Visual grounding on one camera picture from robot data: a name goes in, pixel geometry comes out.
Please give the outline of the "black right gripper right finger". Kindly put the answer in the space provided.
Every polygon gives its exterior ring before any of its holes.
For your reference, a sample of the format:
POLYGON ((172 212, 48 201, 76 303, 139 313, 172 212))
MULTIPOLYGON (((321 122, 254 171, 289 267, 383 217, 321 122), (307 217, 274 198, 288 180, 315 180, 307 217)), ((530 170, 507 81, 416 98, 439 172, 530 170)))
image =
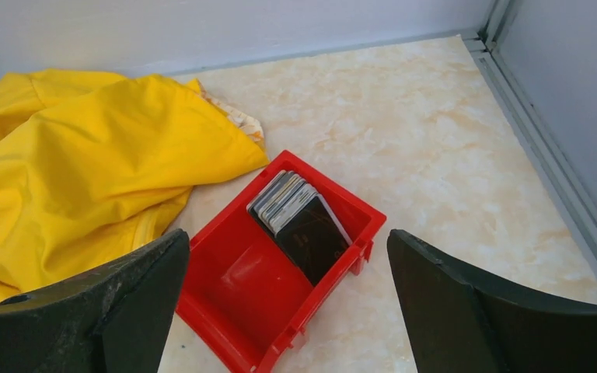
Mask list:
POLYGON ((528 288, 401 229, 386 243, 420 372, 597 372, 597 305, 528 288))

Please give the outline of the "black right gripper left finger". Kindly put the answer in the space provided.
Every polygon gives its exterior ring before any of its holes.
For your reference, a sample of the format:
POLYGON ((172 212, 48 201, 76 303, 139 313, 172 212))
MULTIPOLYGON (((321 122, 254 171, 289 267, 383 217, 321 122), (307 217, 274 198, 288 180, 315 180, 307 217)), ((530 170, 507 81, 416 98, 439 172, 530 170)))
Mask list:
POLYGON ((189 263, 180 229, 0 302, 0 372, 155 372, 189 263))

